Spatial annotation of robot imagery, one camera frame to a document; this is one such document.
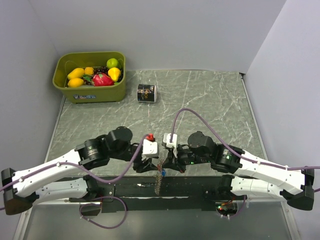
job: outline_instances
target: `gray marble surface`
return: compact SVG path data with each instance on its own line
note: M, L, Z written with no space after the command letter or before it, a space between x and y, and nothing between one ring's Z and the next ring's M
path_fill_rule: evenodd
M98 135L107 134L118 126L133 132L132 142L139 142L146 133L153 133L160 142L169 133L176 112L188 107L198 112L229 144L262 157L253 116L237 72L197 70L144 70L128 71L126 97L121 102L72 104L65 101L51 145L48 161L55 159L76 145ZM137 102L139 83L156 85L156 103ZM217 139L192 113L184 112L178 118L178 142L186 144L190 134L202 131ZM167 152L160 147L160 157ZM93 169L99 176L114 176L122 172L127 162L111 159L107 166ZM150 176L155 172L139 174ZM127 175L137 175L132 169ZM221 175L210 164L187 166L186 172L167 170L170 176Z

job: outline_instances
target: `gray wall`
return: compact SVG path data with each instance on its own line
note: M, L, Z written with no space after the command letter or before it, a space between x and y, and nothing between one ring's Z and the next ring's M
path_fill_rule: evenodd
M247 72L285 0L29 0L59 54L121 51L129 69Z
M46 156L62 99L51 82L58 53L26 0L0 1L0 46L0 169L23 170ZM19 217L0 211L2 240Z
M320 165L319 9L288 0L245 76L269 160L292 167ZM302 238L319 239L320 193L311 212L294 214Z

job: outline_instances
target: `gray floor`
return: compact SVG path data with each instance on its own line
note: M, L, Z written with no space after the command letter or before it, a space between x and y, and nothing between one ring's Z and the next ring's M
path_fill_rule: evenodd
M139 83L159 89L154 104L138 103ZM87 139L106 134L118 126L129 127L133 141L153 133L158 141L171 129L175 113L182 107L197 111L234 146L262 157L253 116L236 72L216 71L132 71L127 73L127 96L121 102L72 104L65 102L49 151L48 160L57 158ZM189 112L181 114L176 125L179 143L187 142L196 131L213 137L200 120ZM94 169L100 176L118 175L127 165L111 160ZM212 176L220 173L209 164L193 165L185 174L167 171L171 176ZM136 175L133 170L128 175ZM103 225L120 221L123 212L104 213L95 218ZM117 229L106 230L79 219L78 206L70 204L38 205L32 209L25 240L72 239L291 239L283 209L278 202L251 203L231 221L220 219L216 212L200 210L130 211Z

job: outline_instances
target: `lemon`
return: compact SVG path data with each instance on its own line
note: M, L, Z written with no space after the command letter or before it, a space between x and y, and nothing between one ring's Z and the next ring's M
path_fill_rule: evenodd
M72 78L69 80L68 82L68 87L69 88L77 88L77 87L80 87L82 86L83 84L85 84L85 81L81 78Z

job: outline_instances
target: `green basket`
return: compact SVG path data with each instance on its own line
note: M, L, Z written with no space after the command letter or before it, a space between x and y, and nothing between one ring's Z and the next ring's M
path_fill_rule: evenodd
M112 58L117 59L123 69L123 78L117 85L68 87L67 75L72 70L106 66L107 61ZM74 104L119 102L126 95L126 58L117 51L69 53L59 59L52 82Z

